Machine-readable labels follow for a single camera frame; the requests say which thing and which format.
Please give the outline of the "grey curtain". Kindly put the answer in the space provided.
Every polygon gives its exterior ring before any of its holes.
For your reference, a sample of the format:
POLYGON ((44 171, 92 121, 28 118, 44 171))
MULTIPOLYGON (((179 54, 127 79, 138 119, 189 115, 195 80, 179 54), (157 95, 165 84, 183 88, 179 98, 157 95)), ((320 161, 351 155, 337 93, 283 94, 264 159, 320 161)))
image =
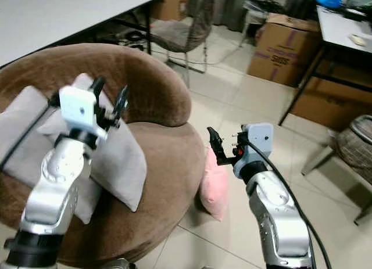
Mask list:
MULTIPOLYGON (((231 31, 240 31, 244 27, 244 2, 247 0, 215 0, 215 25, 224 25, 231 31)), ((296 19, 307 19, 309 11, 314 7, 314 0, 274 0, 284 7, 286 16, 296 19)))

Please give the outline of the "small cream object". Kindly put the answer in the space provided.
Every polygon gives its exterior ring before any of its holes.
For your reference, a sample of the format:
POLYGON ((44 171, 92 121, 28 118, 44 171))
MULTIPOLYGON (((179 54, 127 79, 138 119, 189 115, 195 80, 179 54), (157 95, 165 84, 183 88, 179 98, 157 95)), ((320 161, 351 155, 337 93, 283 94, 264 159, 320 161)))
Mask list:
POLYGON ((348 35, 348 38, 350 39, 350 41, 352 43, 356 44, 357 46, 366 46, 367 45, 367 42, 365 41, 365 39, 362 38, 362 36, 360 36, 360 35, 350 34, 350 35, 348 35))

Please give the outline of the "brown round sofa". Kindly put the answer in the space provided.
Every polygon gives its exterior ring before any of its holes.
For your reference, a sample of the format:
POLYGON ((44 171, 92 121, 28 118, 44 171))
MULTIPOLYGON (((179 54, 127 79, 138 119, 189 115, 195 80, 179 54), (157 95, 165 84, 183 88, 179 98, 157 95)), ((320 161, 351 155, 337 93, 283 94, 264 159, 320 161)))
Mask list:
POLYGON ((203 177, 205 145, 188 122, 189 89, 178 73, 138 49, 69 44, 43 49, 3 67, 0 107, 7 109, 27 86, 48 98, 82 73, 105 78, 103 94, 111 100, 128 87, 128 107, 122 117, 144 152, 147 174, 136 211, 103 192, 90 223, 73 218, 58 260, 82 268, 118 258, 136 262, 175 229, 203 177))

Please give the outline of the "white metal stool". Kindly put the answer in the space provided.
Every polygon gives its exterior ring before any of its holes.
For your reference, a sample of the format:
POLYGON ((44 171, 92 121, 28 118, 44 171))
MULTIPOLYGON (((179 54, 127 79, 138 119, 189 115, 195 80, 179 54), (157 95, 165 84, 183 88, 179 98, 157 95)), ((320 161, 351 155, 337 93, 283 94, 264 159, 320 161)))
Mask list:
POLYGON ((245 1, 244 9, 246 9, 247 12, 245 14, 244 27, 242 28, 242 38, 238 45, 239 48, 242 48, 244 45, 249 26, 251 24, 263 24, 269 15, 269 12, 260 6, 258 0, 245 1))

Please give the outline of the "small brown cardboard box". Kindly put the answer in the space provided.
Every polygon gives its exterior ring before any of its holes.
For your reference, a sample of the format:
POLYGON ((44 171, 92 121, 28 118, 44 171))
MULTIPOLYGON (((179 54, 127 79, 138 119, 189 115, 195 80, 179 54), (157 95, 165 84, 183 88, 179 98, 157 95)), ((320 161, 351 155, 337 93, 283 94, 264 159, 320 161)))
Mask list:
POLYGON ((188 16, 189 0, 158 0, 151 8, 151 16, 158 20, 182 20, 188 16))

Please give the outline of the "white table black legs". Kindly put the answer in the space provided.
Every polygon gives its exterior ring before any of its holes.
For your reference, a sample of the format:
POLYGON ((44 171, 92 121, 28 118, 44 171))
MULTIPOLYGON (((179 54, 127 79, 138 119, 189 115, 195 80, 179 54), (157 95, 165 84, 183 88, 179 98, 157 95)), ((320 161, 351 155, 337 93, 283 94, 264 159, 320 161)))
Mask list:
POLYGON ((317 72, 317 68, 323 57, 325 57, 330 51, 348 49, 349 51, 363 53, 365 56, 372 57, 372 27, 370 27, 369 21, 347 19, 342 14, 321 5, 316 5, 316 12, 321 28, 322 43, 318 53, 313 58, 313 61, 311 61, 311 64, 306 68, 305 72, 302 73, 301 79, 297 81, 298 90, 293 96, 289 107, 287 107, 282 115, 281 120, 277 123, 279 126, 282 126, 288 115, 293 111, 296 103, 303 93, 305 93, 308 81, 313 77, 317 77, 320 80, 333 81, 334 83, 343 86, 372 93, 372 87, 317 72), (362 38, 367 42, 367 45, 357 46, 352 43, 348 38, 348 35, 350 34, 362 36, 362 38))

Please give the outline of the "pink pillow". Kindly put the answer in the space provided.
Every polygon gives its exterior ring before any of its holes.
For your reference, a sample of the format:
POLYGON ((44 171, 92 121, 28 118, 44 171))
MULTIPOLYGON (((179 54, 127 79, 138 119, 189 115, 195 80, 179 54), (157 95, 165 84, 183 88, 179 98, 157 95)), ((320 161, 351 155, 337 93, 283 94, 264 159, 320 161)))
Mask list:
POLYGON ((206 148, 205 173, 199 186, 199 200, 217 221, 223 221, 228 207, 228 173, 219 166, 211 148, 206 148))

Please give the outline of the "grey square pillow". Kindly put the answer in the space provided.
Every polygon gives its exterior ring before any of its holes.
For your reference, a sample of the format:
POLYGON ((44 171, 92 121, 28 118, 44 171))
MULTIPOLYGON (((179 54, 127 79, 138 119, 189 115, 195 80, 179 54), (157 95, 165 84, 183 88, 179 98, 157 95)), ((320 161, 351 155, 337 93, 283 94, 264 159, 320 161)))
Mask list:
POLYGON ((90 224, 103 191, 116 197, 130 211, 137 211, 146 174, 145 155, 127 124, 111 129, 107 139, 93 152, 91 175, 79 180, 75 215, 83 224, 90 224))

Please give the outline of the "cardboard box purple print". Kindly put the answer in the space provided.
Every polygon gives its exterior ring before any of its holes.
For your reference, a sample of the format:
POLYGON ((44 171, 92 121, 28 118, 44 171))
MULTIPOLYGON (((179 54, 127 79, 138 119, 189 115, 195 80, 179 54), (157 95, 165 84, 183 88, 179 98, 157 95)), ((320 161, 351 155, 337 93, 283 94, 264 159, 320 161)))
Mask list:
POLYGON ((258 36, 247 74, 297 86, 321 43, 319 23, 272 12, 258 36))

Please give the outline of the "large grey pillow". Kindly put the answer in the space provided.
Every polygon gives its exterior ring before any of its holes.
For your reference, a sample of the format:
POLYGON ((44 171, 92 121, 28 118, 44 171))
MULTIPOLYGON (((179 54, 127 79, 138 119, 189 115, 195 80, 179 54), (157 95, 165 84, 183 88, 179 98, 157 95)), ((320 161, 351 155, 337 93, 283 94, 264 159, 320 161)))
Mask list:
MULTIPOLYGON (((10 148, 24 133, 39 113, 48 105, 48 99, 34 86, 22 89, 0 115, 0 154, 5 160, 10 148)), ((41 163, 61 131, 64 122, 55 110, 48 112, 27 134, 5 166, 3 172, 16 180, 34 187, 41 176, 41 163)))

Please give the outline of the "large white table black frame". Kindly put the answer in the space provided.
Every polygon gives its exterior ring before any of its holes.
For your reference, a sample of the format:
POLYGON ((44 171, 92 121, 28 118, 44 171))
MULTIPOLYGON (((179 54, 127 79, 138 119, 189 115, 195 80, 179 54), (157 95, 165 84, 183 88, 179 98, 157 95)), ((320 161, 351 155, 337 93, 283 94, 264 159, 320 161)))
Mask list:
POLYGON ((0 65, 155 0, 0 0, 0 65))

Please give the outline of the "plain brown cardboard box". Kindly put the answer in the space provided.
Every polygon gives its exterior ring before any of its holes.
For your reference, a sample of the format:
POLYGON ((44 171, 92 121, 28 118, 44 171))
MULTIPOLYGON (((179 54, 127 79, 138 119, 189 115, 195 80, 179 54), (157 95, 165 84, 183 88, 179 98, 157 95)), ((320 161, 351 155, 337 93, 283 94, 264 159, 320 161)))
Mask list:
MULTIPOLYGON (((346 64, 323 61, 318 72, 372 87, 372 71, 346 64)), ((291 112, 297 117, 342 131, 355 118, 372 115, 372 92, 313 76, 291 112)))

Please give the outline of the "grey cushioned metal chair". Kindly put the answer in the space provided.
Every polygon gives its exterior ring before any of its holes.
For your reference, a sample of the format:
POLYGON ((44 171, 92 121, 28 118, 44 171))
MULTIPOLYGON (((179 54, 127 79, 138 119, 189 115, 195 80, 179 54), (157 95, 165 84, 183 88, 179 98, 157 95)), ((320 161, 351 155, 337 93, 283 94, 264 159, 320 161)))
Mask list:
POLYGON ((189 67, 188 53, 203 44, 203 54, 208 55, 206 40, 212 32, 214 2, 198 0, 198 11, 190 25, 177 20, 165 20, 151 29, 151 41, 165 49, 167 63, 202 74, 207 71, 208 63, 204 64, 203 70, 189 67))

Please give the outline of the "brown wicker chair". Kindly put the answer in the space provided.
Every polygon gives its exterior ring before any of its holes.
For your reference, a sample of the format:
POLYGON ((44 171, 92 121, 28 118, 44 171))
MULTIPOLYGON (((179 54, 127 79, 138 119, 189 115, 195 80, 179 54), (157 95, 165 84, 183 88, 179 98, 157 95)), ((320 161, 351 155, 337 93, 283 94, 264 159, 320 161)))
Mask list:
POLYGON ((339 132, 320 152, 306 161, 301 174, 307 176, 324 163, 338 157, 353 171, 356 183, 348 191, 352 198, 362 190, 372 193, 372 115, 352 120, 348 128, 339 132))

